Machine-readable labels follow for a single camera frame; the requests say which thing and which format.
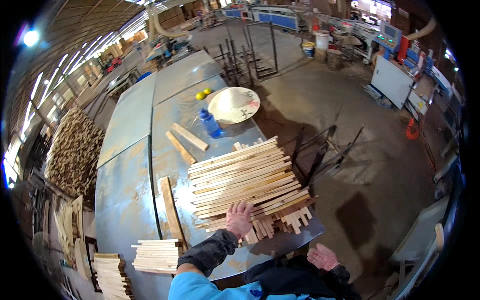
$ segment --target white cotton glove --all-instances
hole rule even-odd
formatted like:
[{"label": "white cotton glove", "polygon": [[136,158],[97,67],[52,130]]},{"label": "white cotton glove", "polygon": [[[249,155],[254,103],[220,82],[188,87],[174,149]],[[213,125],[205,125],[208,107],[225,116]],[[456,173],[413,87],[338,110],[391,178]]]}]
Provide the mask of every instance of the white cotton glove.
[{"label": "white cotton glove", "polygon": [[239,240],[247,235],[253,227],[250,221],[252,210],[253,203],[247,205],[245,200],[230,204],[227,210],[227,230]]},{"label": "white cotton glove", "polygon": [[319,269],[330,271],[340,263],[336,258],[335,252],[322,244],[317,244],[317,249],[310,248],[307,253],[307,260]]}]

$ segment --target ceiling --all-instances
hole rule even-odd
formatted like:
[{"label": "ceiling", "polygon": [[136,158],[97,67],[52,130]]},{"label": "ceiling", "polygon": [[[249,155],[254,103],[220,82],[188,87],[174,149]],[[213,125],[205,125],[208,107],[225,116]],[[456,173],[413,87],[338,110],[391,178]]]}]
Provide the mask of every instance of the ceiling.
[{"label": "ceiling", "polygon": [[[23,53],[19,54],[9,79],[10,92],[7,96],[11,98],[11,105],[6,107],[4,115],[8,140],[11,140],[23,125],[38,75],[43,72],[41,77],[43,82],[49,80],[59,68],[53,78],[53,82],[56,83],[64,68],[75,53],[82,50],[85,43],[87,43],[85,49],[88,49],[100,36],[101,42],[108,34],[117,31],[144,9],[143,5],[131,1],[133,0],[52,0],[46,3],[44,12],[34,25],[41,40],[36,46],[25,48]],[[65,54],[68,56],[59,67]],[[44,84],[38,85],[32,99],[36,107],[47,87],[48,85]]]}]

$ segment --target blue machine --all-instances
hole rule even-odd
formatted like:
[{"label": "blue machine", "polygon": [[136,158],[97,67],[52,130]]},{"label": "blue machine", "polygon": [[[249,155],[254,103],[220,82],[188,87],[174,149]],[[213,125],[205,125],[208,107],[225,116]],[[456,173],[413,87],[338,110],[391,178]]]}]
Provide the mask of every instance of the blue machine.
[{"label": "blue machine", "polygon": [[402,31],[400,29],[391,26],[387,22],[382,22],[380,32],[374,41],[385,47],[383,58],[388,60],[392,52],[398,51],[401,38]]}]

